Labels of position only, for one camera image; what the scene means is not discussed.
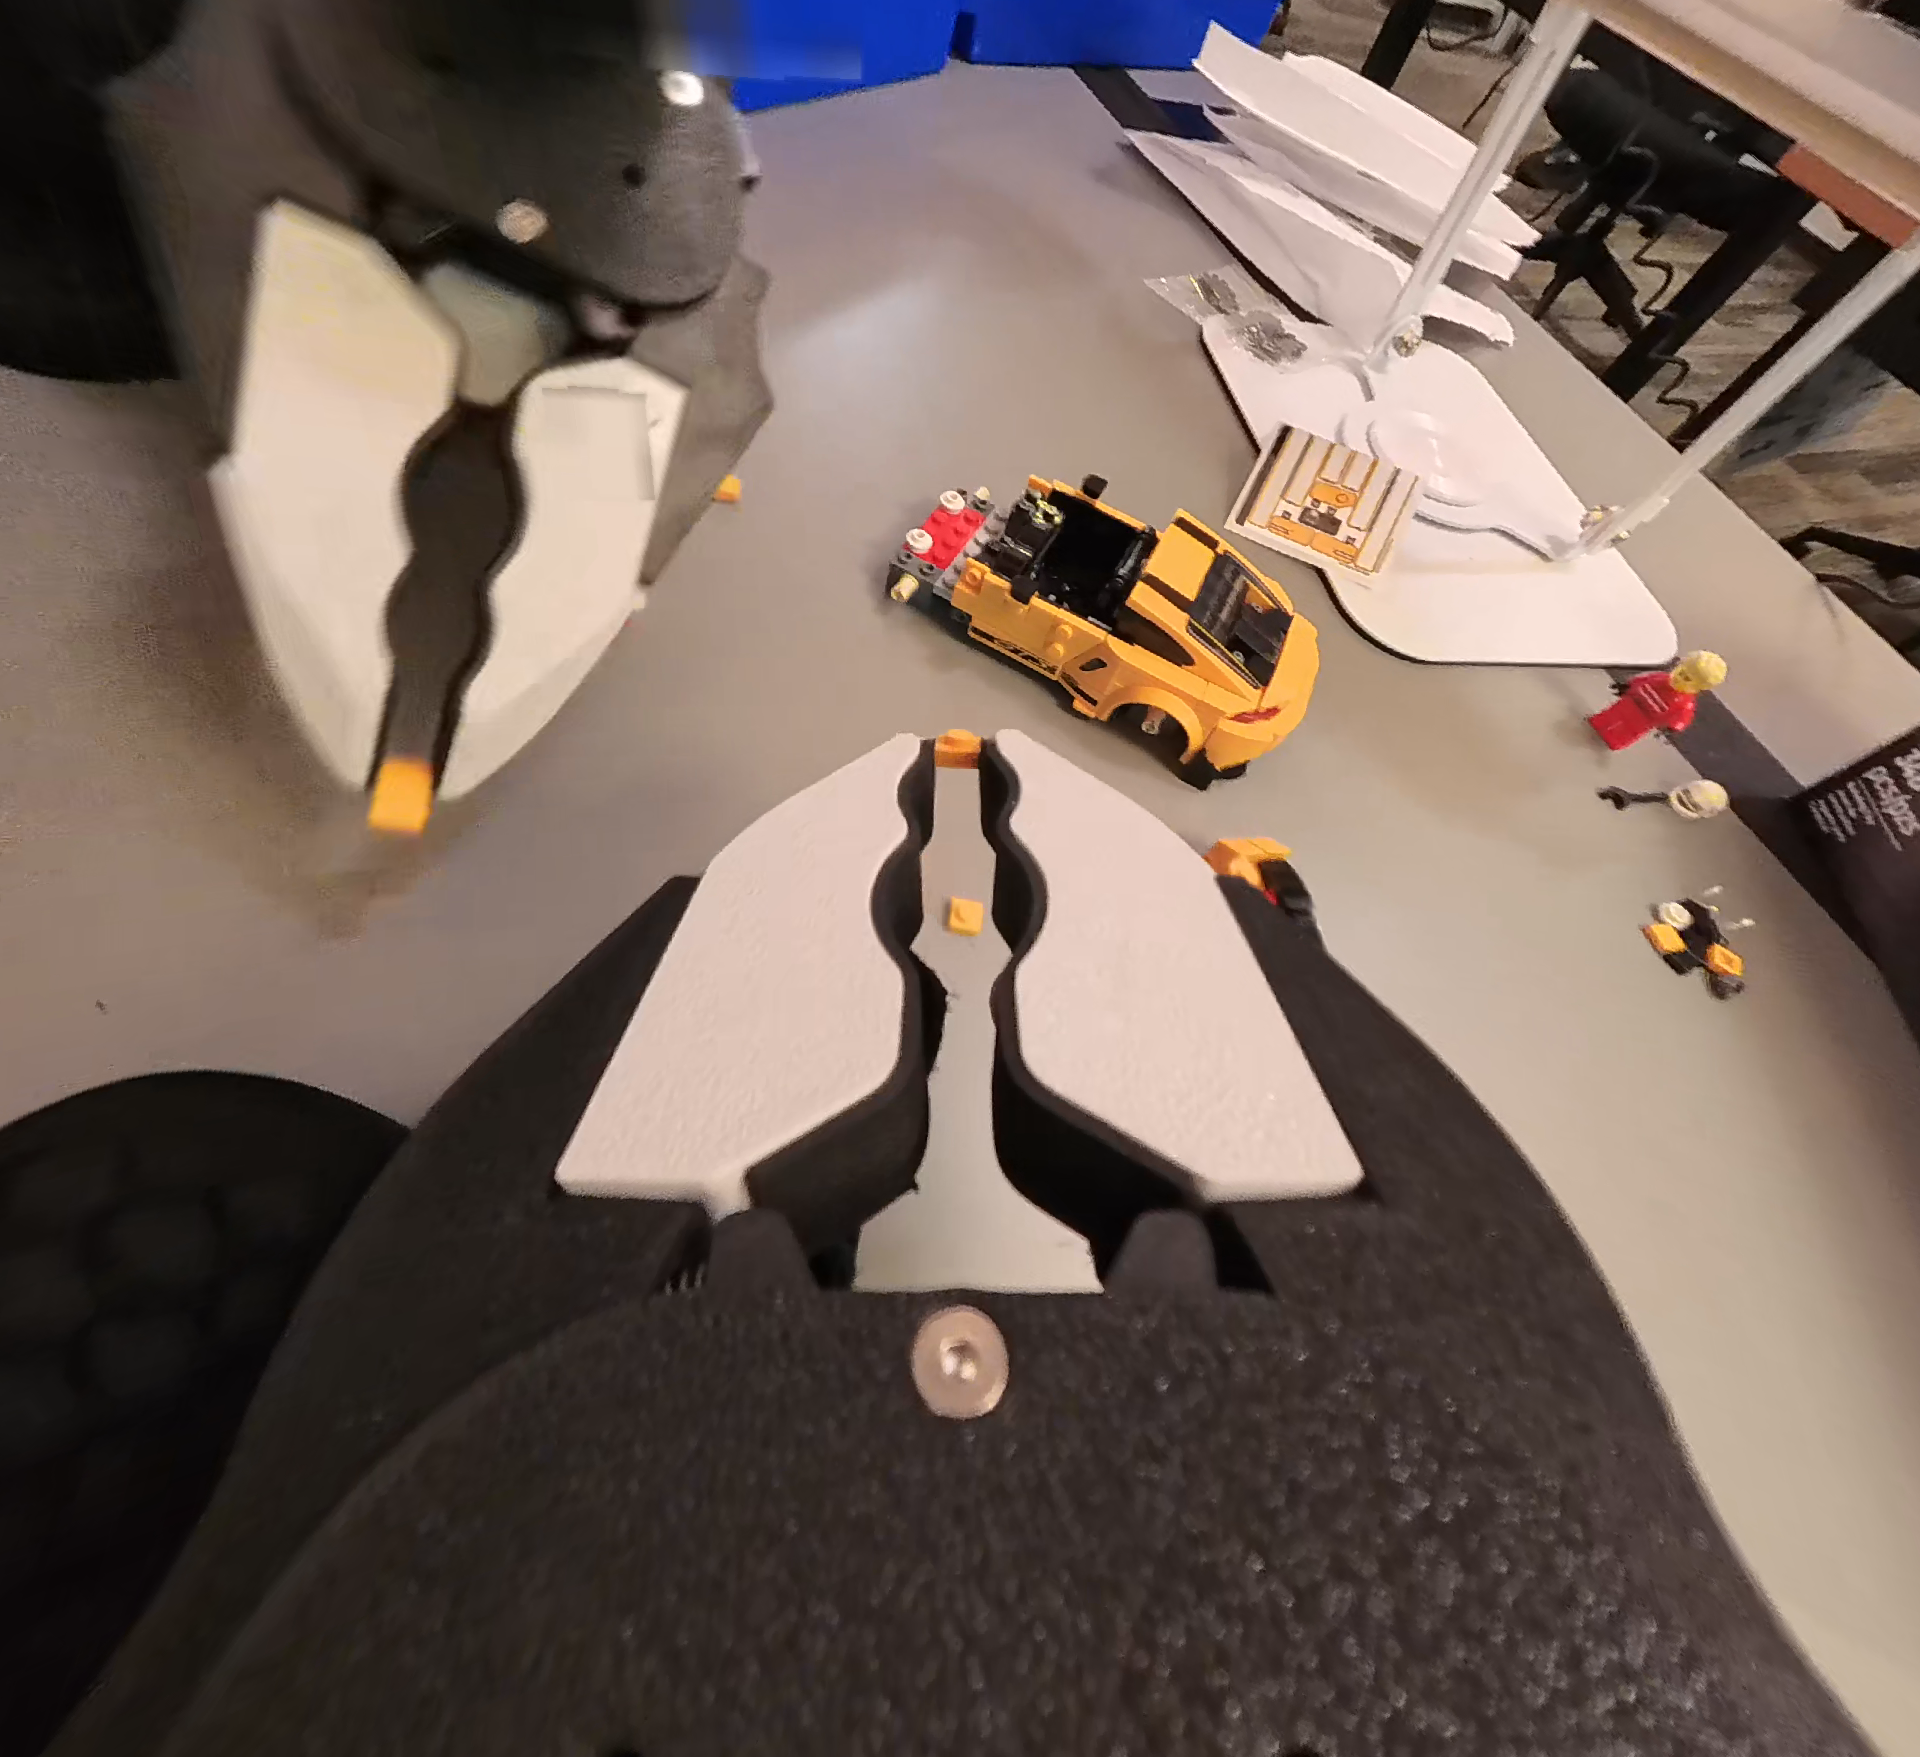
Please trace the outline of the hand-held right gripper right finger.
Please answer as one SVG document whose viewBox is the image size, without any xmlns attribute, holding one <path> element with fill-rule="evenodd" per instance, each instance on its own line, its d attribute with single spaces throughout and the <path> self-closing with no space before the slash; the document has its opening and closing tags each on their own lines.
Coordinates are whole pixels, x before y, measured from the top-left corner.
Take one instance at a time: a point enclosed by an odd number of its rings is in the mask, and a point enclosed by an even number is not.
<svg viewBox="0 0 1920 1757">
<path fill-rule="evenodd" d="M 1260 960 L 1289 922 L 1215 878 L 1137 799 L 1001 730 L 980 750 L 996 851 L 993 1142 L 1004 1181 L 1072 1229 L 1107 1282 L 1148 1214 L 1326 1201 L 1361 1152 Z"/>
</svg>

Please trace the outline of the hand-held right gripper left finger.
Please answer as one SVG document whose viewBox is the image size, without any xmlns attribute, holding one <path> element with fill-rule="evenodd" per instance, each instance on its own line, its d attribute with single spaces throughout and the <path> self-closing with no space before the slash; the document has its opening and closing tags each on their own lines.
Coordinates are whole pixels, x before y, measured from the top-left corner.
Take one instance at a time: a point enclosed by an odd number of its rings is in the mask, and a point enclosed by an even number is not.
<svg viewBox="0 0 1920 1757">
<path fill-rule="evenodd" d="M 928 1150 L 946 986 L 920 960 L 930 737 L 777 799 L 695 878 L 555 1162 L 573 1197 L 769 1212 L 826 1288 Z"/>
</svg>

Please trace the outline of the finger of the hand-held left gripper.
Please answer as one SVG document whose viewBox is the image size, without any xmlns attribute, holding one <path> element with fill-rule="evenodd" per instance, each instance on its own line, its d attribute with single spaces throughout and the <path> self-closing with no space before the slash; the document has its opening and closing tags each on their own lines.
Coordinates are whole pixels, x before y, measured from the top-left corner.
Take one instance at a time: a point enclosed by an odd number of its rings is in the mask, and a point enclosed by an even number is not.
<svg viewBox="0 0 1920 1757">
<path fill-rule="evenodd" d="M 372 773 L 393 681 L 403 474 L 464 393 L 473 333 L 450 285 L 450 273 L 409 279 L 378 235 L 296 201 L 273 201 L 253 229 L 208 496 L 273 681 L 344 785 Z"/>
<path fill-rule="evenodd" d="M 576 693 L 643 605 L 688 385 L 633 353 L 551 363 L 521 385 L 514 546 L 489 579 L 489 644 L 461 699 L 441 796 L 489 783 Z"/>
</svg>

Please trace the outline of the person's left forearm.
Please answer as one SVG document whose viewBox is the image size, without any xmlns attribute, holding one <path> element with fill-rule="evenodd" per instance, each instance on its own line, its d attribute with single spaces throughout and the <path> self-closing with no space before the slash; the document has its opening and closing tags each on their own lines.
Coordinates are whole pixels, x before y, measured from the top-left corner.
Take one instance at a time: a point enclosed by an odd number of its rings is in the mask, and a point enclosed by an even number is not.
<svg viewBox="0 0 1920 1757">
<path fill-rule="evenodd" d="M 105 87 L 172 41 L 181 6 L 0 0 L 5 367 L 101 385 L 175 371 Z"/>
</svg>

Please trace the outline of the black orange lego bumper assembly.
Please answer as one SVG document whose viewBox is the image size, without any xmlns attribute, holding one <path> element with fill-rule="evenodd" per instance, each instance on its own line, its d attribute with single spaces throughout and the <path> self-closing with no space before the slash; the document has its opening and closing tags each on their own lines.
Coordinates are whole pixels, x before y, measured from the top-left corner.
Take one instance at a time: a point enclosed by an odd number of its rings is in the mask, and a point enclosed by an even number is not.
<svg viewBox="0 0 1920 1757">
<path fill-rule="evenodd" d="M 1316 901 L 1312 901 L 1305 872 L 1293 869 L 1287 845 L 1277 845 L 1277 841 L 1215 841 L 1201 851 L 1201 863 L 1215 878 L 1234 878 L 1234 883 L 1256 886 L 1289 922 L 1316 930 Z"/>
</svg>

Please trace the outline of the yellow lego car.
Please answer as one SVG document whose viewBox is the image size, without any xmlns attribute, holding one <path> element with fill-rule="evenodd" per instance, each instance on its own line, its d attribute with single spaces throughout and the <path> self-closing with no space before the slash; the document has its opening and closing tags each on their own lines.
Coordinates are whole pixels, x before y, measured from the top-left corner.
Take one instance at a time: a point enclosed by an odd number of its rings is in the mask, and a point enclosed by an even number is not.
<svg viewBox="0 0 1920 1757">
<path fill-rule="evenodd" d="M 1107 502 L 1107 481 L 946 489 L 882 588 L 1046 677 L 1074 717 L 1151 737 L 1190 785 L 1244 777 L 1307 717 L 1322 640 L 1281 580 L 1190 511 Z"/>
</svg>

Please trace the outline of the small black orange lego assembly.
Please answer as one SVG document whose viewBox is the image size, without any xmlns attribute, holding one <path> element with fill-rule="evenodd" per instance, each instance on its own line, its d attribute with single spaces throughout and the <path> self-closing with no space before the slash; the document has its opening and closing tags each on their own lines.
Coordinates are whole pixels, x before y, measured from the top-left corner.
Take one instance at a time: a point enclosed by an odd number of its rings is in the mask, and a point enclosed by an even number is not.
<svg viewBox="0 0 1920 1757">
<path fill-rule="evenodd" d="M 1656 960 L 1672 974 L 1702 978 L 1714 1003 L 1735 1003 L 1744 994 L 1739 930 L 1755 930 L 1755 917 L 1726 913 L 1717 883 L 1648 906 L 1638 925 Z"/>
</svg>

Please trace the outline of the lego sticker sheet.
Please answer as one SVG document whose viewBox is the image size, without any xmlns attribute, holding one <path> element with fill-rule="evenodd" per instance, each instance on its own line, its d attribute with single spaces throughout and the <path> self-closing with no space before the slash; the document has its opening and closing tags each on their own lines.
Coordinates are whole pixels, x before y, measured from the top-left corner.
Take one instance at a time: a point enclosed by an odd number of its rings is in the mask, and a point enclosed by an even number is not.
<svg viewBox="0 0 1920 1757">
<path fill-rule="evenodd" d="M 1227 533 L 1374 587 L 1421 500 L 1421 474 L 1305 423 L 1277 423 L 1227 505 Z"/>
</svg>

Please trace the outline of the red lego minifigure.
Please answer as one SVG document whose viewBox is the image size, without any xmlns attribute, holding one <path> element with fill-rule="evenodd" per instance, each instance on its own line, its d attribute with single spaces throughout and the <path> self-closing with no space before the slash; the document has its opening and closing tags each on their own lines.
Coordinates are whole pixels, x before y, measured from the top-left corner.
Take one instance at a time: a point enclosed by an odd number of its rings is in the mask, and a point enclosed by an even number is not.
<svg viewBox="0 0 1920 1757">
<path fill-rule="evenodd" d="M 1587 730 L 1606 750 L 1625 750 L 1654 735 L 1685 735 L 1695 704 L 1717 691 L 1726 661 L 1717 653 L 1687 653 L 1665 670 L 1643 670 L 1617 687 L 1617 693 L 1587 717 Z"/>
</svg>

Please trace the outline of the dark lego set box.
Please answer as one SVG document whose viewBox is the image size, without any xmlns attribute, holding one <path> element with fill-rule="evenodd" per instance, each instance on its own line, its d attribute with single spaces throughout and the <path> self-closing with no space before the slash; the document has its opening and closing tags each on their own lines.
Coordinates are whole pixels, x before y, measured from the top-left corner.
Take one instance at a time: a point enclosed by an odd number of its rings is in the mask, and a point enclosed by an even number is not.
<svg viewBox="0 0 1920 1757">
<path fill-rule="evenodd" d="M 1920 730 L 1809 783 L 1794 799 L 1837 922 L 1920 1033 Z"/>
</svg>

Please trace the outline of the white stand with metal poles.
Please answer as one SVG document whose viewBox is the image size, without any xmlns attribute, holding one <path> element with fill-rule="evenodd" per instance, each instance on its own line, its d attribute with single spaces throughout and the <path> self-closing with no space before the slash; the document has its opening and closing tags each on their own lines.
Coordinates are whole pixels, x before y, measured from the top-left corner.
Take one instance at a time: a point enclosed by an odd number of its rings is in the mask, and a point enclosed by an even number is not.
<svg viewBox="0 0 1920 1757">
<path fill-rule="evenodd" d="M 1509 95 L 1474 145 L 1474 160 L 1453 188 L 1384 333 L 1361 353 L 1262 367 L 1215 344 L 1213 317 L 1201 325 L 1201 350 L 1256 445 L 1277 423 L 1305 423 L 1426 476 L 1426 500 L 1374 587 L 1322 573 L 1369 644 L 1419 665 L 1665 661 L 1675 626 L 1617 546 L 1917 279 L 1913 235 L 1749 385 L 1656 486 L 1630 502 L 1585 511 L 1491 381 L 1469 359 L 1430 341 L 1426 302 L 1446 285 L 1478 210 L 1497 198 L 1528 121 L 1587 28 L 1587 9 L 1571 0 L 1543 6 Z"/>
</svg>

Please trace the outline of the white paper scrap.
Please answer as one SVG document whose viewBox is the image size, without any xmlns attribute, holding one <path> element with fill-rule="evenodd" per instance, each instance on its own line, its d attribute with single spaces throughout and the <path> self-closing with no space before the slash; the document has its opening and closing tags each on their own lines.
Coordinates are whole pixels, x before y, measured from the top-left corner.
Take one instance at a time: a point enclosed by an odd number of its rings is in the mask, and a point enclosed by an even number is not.
<svg viewBox="0 0 1920 1757">
<path fill-rule="evenodd" d="M 1361 353 L 1433 235 L 1474 145 L 1349 66 L 1262 54 L 1219 22 L 1195 72 L 1226 95 L 1201 137 L 1131 155 L 1260 276 L 1312 359 Z"/>
</svg>

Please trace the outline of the black office chair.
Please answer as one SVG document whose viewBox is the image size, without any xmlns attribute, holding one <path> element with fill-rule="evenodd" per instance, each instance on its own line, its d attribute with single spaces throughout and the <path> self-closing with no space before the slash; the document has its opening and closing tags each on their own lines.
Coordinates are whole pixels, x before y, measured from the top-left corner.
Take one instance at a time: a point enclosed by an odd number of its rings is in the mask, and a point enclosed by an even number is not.
<svg viewBox="0 0 1920 1757">
<path fill-rule="evenodd" d="M 1617 222 L 1656 241 L 1687 219 L 1755 273 L 1809 210 L 1809 194 L 1779 169 L 1790 138 L 1672 66 L 1577 66 L 1547 93 L 1543 120 L 1554 145 L 1512 166 L 1517 182 L 1560 201 L 1528 250 L 1554 265 L 1537 317 L 1587 285 L 1610 328 L 1643 337 L 1638 288 L 1610 250 Z"/>
</svg>

